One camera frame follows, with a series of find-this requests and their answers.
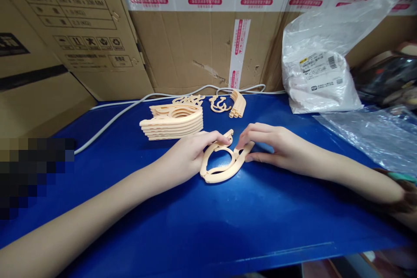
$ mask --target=cardboard box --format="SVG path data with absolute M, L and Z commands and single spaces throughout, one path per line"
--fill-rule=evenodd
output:
M 269 90 L 282 89 L 281 43 L 285 26 L 314 8 L 337 6 L 350 0 L 126 0 L 146 68 L 156 92 L 182 94 L 206 84 L 246 88 L 265 83 Z M 407 0 L 399 0 L 393 23 L 412 20 L 416 13 Z M 372 57 L 401 35 L 385 38 L 375 49 L 361 48 L 350 55 L 355 64 Z
M 61 65 L 9 0 L 0 0 L 0 78 Z
M 0 3 L 0 138 L 49 137 L 96 101 L 17 8 Z
M 135 99 L 153 92 L 123 0 L 12 2 L 98 100 Z
M 0 138 L 44 138 L 96 105 L 65 73 L 0 93 Z

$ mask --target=barcode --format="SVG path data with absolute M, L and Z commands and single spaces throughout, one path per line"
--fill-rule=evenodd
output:
M 336 62 L 334 61 L 334 56 L 329 57 L 327 61 L 329 61 L 329 65 L 332 69 L 337 68 Z

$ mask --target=hand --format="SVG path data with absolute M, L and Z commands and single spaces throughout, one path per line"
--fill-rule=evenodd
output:
M 274 148 L 274 153 L 250 153 L 245 161 L 257 161 L 288 169 L 297 174 L 327 179 L 325 164 L 334 153 L 302 139 L 284 127 L 267 124 L 249 124 L 240 135 L 237 149 L 249 141 L 263 142 Z
M 218 131 L 202 131 L 181 138 L 167 153 L 152 163 L 149 166 L 150 176 L 157 178 L 154 181 L 158 186 L 157 193 L 174 188 L 198 173 L 203 162 L 203 150 L 214 141 L 229 144 L 229 139 Z

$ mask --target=plastic bag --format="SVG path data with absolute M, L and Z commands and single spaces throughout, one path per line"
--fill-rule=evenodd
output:
M 295 114 L 362 106 L 346 54 L 390 12 L 394 0 L 373 0 L 304 13 L 282 39 L 282 77 Z
M 417 116 L 405 106 L 372 106 L 314 118 L 385 169 L 417 177 Z

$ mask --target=white plastic bag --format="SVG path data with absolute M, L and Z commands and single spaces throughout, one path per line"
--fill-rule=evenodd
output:
M 294 114 L 363 107 L 344 57 L 394 4 L 373 0 L 309 11 L 286 26 L 282 78 Z

